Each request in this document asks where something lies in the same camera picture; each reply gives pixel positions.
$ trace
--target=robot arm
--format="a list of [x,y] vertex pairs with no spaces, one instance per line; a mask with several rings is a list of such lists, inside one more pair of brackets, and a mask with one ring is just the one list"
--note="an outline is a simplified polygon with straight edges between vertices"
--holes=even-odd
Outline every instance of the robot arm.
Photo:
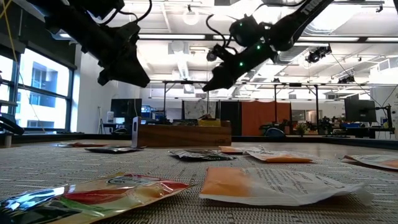
[[293,13],[276,24],[258,24],[253,16],[232,23],[229,31],[235,41],[246,47],[238,54],[231,54],[225,46],[216,44],[212,53],[223,60],[213,69],[213,78],[203,91],[230,88],[244,73],[267,59],[275,60],[278,51],[293,47],[306,26],[311,23],[333,0],[307,0]]
[[123,0],[27,0],[45,16],[47,29],[56,34],[64,30],[99,60],[104,70],[99,74],[98,83],[105,85],[118,80],[146,87],[149,77],[137,59],[136,42],[140,27],[136,21],[122,27],[110,28],[97,24],[90,14],[105,18],[113,9],[115,13],[124,7]]

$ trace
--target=computer screen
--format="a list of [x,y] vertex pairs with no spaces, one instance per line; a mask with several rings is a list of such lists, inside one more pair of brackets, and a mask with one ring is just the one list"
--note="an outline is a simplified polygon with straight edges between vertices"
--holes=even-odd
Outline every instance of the computer screen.
[[115,118],[141,116],[142,99],[112,99],[111,111]]
[[344,100],[347,121],[377,122],[374,102],[371,100]]

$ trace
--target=glass window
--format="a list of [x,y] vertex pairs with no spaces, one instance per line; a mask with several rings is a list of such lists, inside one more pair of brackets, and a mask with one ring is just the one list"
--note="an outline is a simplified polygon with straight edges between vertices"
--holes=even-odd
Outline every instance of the glass window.
[[[0,85],[0,100],[9,101],[9,87],[6,85]],[[8,113],[8,106],[1,107],[2,113]]]
[[0,55],[0,75],[4,80],[11,80],[12,77],[12,64],[13,61],[9,58]]
[[65,99],[19,89],[17,104],[15,118],[19,120],[21,127],[65,129],[67,117]]
[[53,121],[27,121],[28,128],[54,128]]
[[292,110],[293,121],[305,121],[305,110]]
[[21,55],[20,71],[22,78],[19,79],[19,83],[68,95],[70,71],[67,67],[26,49]]

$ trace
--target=woven carpet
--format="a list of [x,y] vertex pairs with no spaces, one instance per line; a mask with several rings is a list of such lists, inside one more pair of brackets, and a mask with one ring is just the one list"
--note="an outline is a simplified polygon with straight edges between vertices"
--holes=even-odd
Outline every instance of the woven carpet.
[[[186,162],[165,149],[97,154],[78,148],[24,146],[0,150],[0,200],[25,191],[74,184],[117,172],[150,175],[196,186],[99,223],[398,223],[398,172],[312,157],[316,164],[265,164],[250,156],[233,161]],[[206,168],[263,167],[311,172],[347,184],[367,183],[371,206],[355,195],[301,207],[253,207],[198,197]]]

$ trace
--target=snack bag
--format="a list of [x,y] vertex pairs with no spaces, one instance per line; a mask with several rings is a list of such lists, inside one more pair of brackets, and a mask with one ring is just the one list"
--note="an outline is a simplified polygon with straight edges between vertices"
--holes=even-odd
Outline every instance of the snack bag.
[[369,205],[373,195],[364,187],[282,169],[209,167],[199,197],[248,205],[300,206],[356,192]]
[[207,160],[207,161],[223,161],[236,159],[233,156],[213,150],[176,150],[169,153],[187,160]]
[[1,223],[93,223],[175,195],[189,185],[126,174],[64,185],[0,202]]
[[304,158],[287,151],[264,151],[262,153],[247,151],[247,153],[265,162],[312,162],[312,159]]
[[226,154],[244,154],[247,151],[262,152],[262,148],[258,147],[232,147],[232,146],[218,146],[222,153]]
[[351,159],[363,164],[398,170],[398,156],[392,155],[366,155],[366,156],[349,156],[345,155],[344,159]]
[[107,145],[90,142],[61,142],[57,144],[58,147],[103,147]]

